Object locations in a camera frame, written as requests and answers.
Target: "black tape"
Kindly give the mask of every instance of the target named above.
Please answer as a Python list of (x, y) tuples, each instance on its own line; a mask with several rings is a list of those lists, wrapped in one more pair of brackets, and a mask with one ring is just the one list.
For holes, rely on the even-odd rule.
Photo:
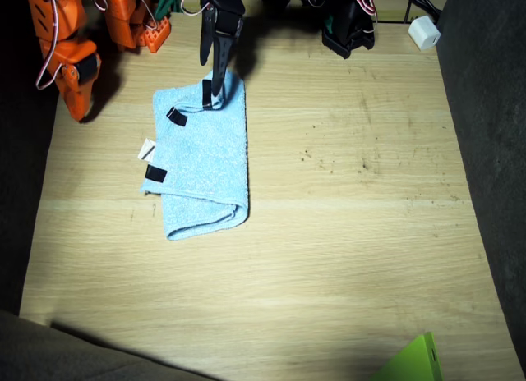
[(203, 108), (212, 110), (212, 81), (203, 80)]
[(187, 124), (188, 117), (178, 112), (175, 108), (170, 108), (170, 111), (166, 114), (166, 117), (176, 125), (185, 126)]
[(146, 178), (151, 181), (163, 182), (166, 177), (166, 171), (163, 169), (156, 168), (155, 166), (148, 165), (146, 169)]

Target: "towel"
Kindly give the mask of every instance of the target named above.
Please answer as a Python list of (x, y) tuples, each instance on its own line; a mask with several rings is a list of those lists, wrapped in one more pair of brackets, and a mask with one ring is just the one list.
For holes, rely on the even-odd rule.
[(236, 227), (248, 216), (244, 84), (227, 71), (214, 97), (211, 77), (154, 94), (155, 155), (141, 191), (161, 195), (169, 240)]

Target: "white plug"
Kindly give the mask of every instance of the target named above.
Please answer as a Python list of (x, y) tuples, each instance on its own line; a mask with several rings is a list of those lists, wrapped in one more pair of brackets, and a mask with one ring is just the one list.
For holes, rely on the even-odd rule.
[(440, 31), (428, 16), (418, 17), (409, 26), (409, 36), (421, 50), (431, 48), (438, 42)]

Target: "green object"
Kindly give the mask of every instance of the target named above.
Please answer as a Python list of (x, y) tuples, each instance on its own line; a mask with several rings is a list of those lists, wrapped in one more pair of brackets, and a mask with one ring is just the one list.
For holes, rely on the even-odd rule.
[(181, 0), (159, 0), (159, 5), (155, 9), (154, 18), (161, 21), (171, 12), (181, 12)]
[(371, 381), (443, 380), (433, 333), (415, 338), (371, 378)]
[(327, 18), (325, 18), (325, 27), (329, 31), (329, 34), (332, 34), (332, 21), (334, 20), (333, 16), (328, 15)]

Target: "wooden table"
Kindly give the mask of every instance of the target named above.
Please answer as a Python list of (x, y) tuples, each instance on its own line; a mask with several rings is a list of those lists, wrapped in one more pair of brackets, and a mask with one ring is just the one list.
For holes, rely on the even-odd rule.
[(120, 85), (92, 122), (58, 102), (22, 316), (229, 381), (367, 379), (426, 331), (446, 379), (522, 379), (436, 51), (406, 25), (347, 61), (245, 29), (250, 217), (164, 238), (136, 156), (154, 91), (210, 70), (200, 27), (175, 16), (157, 54), (106, 56), (97, 90)]

